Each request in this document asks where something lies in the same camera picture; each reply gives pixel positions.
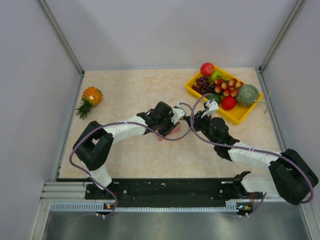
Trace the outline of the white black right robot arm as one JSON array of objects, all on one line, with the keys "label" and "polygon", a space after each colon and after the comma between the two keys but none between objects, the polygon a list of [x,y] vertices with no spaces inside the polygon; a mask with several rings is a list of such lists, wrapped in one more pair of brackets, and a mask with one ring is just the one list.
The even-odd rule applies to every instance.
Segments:
[{"label": "white black right robot arm", "polygon": [[283,152],[267,151],[247,145],[229,134],[229,127],[221,117],[203,115],[201,111],[184,119],[194,133],[205,136],[204,141],[213,145],[220,158],[262,171],[245,171],[234,178],[233,192],[237,197],[266,193],[278,195],[292,205],[313,199],[319,179],[297,151],[290,148]]}]

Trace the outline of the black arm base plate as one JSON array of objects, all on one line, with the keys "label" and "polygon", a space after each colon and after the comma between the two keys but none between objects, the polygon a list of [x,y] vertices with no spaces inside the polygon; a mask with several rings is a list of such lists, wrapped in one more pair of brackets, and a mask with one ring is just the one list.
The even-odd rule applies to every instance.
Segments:
[{"label": "black arm base plate", "polygon": [[86,187],[87,200],[118,200],[118,206],[183,208],[224,207],[229,200],[261,199],[261,192],[247,192],[240,177],[233,178],[115,178],[107,190]]}]

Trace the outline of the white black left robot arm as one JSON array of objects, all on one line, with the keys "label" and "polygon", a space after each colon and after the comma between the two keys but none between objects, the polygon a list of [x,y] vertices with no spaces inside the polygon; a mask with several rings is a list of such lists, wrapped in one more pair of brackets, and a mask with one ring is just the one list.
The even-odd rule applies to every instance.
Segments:
[{"label": "white black left robot arm", "polygon": [[147,112],[106,125],[97,121],[90,122],[73,145],[72,150],[78,159],[84,163],[96,184],[96,192],[102,198],[109,198],[114,191],[112,178],[106,167],[107,157],[113,144],[122,140],[146,135],[152,131],[161,137],[166,137],[178,126],[181,118],[186,115],[179,104],[170,107],[160,101],[155,108]]}]

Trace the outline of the pink express box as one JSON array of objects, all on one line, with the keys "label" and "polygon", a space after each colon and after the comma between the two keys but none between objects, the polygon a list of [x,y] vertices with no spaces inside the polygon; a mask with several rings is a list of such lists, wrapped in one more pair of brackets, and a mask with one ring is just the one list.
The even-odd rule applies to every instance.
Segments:
[{"label": "pink express box", "polygon": [[[177,125],[171,130],[171,132],[168,133],[165,137],[168,138],[168,137],[170,137],[171,135],[174,135],[175,133],[179,132],[180,129],[181,129],[181,122],[179,121],[179,122],[177,123]],[[159,142],[161,142],[161,141],[163,141],[164,139],[163,139],[162,137],[157,137],[157,140],[158,140]]]}]

